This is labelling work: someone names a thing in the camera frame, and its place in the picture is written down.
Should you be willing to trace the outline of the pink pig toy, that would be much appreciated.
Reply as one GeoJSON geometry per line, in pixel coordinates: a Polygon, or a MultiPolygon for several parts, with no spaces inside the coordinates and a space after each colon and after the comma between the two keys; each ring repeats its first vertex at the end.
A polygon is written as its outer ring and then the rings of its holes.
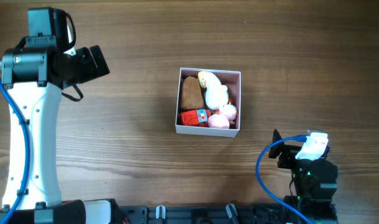
{"type": "Polygon", "coordinates": [[[208,126],[210,128],[229,129],[231,125],[235,124],[237,117],[237,108],[232,104],[225,104],[211,115],[208,119],[208,126]]]}

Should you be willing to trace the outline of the white plush duck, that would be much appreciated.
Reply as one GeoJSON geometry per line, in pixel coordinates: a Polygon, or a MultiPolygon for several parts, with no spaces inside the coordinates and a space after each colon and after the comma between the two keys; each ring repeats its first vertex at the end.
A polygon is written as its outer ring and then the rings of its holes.
{"type": "Polygon", "coordinates": [[[206,89],[204,93],[205,103],[211,110],[217,110],[228,103],[228,87],[212,72],[201,71],[198,73],[200,86],[206,89]]]}

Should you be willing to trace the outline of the red toy truck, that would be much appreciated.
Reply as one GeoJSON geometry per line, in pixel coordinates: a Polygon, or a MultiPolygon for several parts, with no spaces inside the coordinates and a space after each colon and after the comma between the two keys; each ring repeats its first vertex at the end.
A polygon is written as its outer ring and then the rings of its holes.
{"type": "Polygon", "coordinates": [[[208,119],[211,117],[210,111],[205,109],[190,110],[180,114],[184,126],[208,127],[208,119]]]}

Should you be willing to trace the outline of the brown plush toy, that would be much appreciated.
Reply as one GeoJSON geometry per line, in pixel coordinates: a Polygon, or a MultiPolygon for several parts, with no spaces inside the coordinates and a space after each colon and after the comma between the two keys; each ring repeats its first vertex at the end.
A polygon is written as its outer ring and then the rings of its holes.
{"type": "Polygon", "coordinates": [[[183,80],[180,91],[180,109],[184,111],[204,108],[204,100],[199,81],[195,77],[183,80]]]}

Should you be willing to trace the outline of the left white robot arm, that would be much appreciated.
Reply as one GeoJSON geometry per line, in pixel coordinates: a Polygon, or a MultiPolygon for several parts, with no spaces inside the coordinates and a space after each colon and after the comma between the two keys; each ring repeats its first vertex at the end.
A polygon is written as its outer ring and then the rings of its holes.
{"type": "Polygon", "coordinates": [[[9,178],[0,223],[112,223],[111,200],[64,202],[56,169],[56,123],[63,90],[107,75],[99,46],[68,55],[54,46],[8,49],[0,91],[9,104],[9,178]]]}

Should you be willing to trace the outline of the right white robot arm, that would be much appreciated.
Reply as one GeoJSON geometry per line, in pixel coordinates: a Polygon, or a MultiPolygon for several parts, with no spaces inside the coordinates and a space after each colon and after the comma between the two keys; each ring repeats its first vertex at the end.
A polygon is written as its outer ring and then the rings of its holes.
{"type": "Polygon", "coordinates": [[[287,144],[278,130],[273,131],[273,146],[268,157],[277,158],[280,169],[291,171],[291,184],[296,195],[286,196],[284,202],[312,223],[337,223],[332,198],[337,190],[338,167],[327,160],[330,151],[328,135],[309,130],[297,138],[302,146],[287,144]]]}

